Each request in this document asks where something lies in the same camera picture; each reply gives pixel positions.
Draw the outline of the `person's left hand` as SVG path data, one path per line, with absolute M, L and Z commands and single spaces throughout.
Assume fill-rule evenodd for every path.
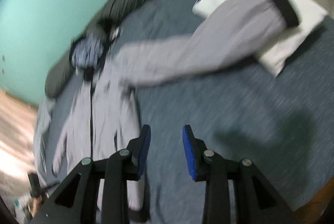
M 28 209 L 32 218 L 36 214 L 38 214 L 38 212 L 40 211 L 41 207 L 44 205 L 47 199 L 48 199 L 47 196 L 38 196 L 30 198 L 28 203 Z

